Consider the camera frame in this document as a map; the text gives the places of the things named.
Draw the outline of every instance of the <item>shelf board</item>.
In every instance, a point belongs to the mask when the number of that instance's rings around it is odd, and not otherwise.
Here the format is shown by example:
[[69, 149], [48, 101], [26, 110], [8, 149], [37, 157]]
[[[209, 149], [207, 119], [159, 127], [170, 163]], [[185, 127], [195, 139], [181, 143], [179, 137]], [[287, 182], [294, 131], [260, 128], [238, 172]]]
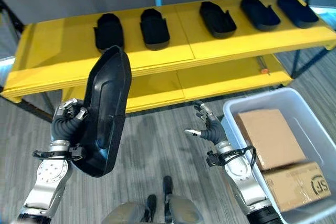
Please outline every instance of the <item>shelf board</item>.
[[[295, 27], [272, 4], [281, 24], [274, 31], [255, 29], [239, 8], [240, 0], [213, 0], [229, 9], [237, 31], [227, 39], [214, 39], [199, 16], [200, 2], [157, 8], [167, 20], [171, 41], [167, 48], [145, 48], [140, 15], [144, 8], [113, 12], [121, 20], [133, 77], [204, 66], [274, 52], [336, 46], [336, 32], [323, 20], [313, 27]], [[2, 93], [13, 102], [27, 94], [84, 85], [100, 54], [93, 27], [101, 14], [79, 16], [28, 25], [19, 42], [16, 60]]]
[[[135, 112], [215, 95], [291, 81], [274, 55], [264, 56], [270, 75], [261, 74], [256, 58], [233, 60], [132, 80], [126, 112]], [[62, 100], [83, 99], [85, 85], [63, 89]]]
[[336, 45], [336, 33], [321, 18], [311, 28], [301, 29], [282, 12], [277, 0], [261, 0], [271, 5], [281, 23], [272, 31], [259, 31], [247, 19], [240, 8], [241, 0], [210, 0], [229, 13], [237, 25], [234, 35], [228, 39], [215, 39], [206, 29], [198, 12], [200, 2], [177, 4], [175, 6], [188, 42], [197, 59], [221, 58], [232, 60], [256, 55], [290, 51], [308, 47]]
[[[121, 20], [124, 50], [134, 77], [155, 66], [194, 59], [174, 6], [155, 9], [166, 18], [171, 36], [169, 46], [159, 51], [148, 50], [142, 39], [140, 16], [145, 8], [113, 12]], [[100, 57], [93, 31], [100, 16], [94, 14], [28, 25], [19, 42], [3, 95], [18, 97], [85, 84]]]

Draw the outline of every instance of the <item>lower shelf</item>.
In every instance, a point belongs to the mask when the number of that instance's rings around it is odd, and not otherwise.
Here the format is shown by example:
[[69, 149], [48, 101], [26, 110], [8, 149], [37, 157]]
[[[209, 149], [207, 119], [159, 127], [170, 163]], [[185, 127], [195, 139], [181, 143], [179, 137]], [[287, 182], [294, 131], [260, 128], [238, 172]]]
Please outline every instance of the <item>lower shelf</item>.
[[[135, 112], [225, 93], [288, 84], [291, 77], [274, 55], [265, 55], [270, 74], [256, 58], [139, 76], [132, 79], [126, 112]], [[63, 89], [62, 100], [83, 99], [86, 85]]]

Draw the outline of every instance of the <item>brown cardboard box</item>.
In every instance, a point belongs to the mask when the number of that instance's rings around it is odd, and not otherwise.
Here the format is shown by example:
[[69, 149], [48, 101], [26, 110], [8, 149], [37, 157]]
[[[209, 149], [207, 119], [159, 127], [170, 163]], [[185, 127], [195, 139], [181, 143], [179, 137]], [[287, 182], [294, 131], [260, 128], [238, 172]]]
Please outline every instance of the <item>brown cardboard box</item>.
[[257, 149], [257, 164], [268, 170], [306, 159], [279, 110], [253, 110], [235, 117], [240, 131]]
[[330, 195], [328, 184], [315, 162], [266, 172], [264, 178], [281, 212]]

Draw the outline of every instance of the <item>gray plastic bin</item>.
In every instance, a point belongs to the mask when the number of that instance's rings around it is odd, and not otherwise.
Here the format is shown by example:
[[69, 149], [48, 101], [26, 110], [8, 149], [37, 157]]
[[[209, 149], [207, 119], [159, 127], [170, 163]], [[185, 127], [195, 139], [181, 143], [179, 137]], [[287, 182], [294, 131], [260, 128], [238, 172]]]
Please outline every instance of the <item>gray plastic bin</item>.
[[[321, 167], [332, 194], [325, 199], [281, 213], [259, 168], [255, 165], [254, 176], [283, 222], [312, 223], [336, 212], [336, 145], [302, 96], [292, 88], [281, 88], [226, 102], [223, 106], [222, 126], [235, 148], [243, 148], [247, 144], [234, 120], [234, 115], [256, 109], [279, 109], [282, 112], [307, 159], [317, 162]], [[250, 160], [250, 153], [247, 154], [247, 158]]]

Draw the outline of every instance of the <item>printed logo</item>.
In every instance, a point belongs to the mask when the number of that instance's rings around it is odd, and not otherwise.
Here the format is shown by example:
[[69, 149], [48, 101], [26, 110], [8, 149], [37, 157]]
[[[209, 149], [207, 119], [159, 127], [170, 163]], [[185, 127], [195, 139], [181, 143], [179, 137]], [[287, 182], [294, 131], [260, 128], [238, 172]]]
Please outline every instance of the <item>printed logo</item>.
[[328, 191], [327, 182], [322, 175], [315, 175], [311, 178], [311, 188], [316, 195], [319, 195], [323, 191]]

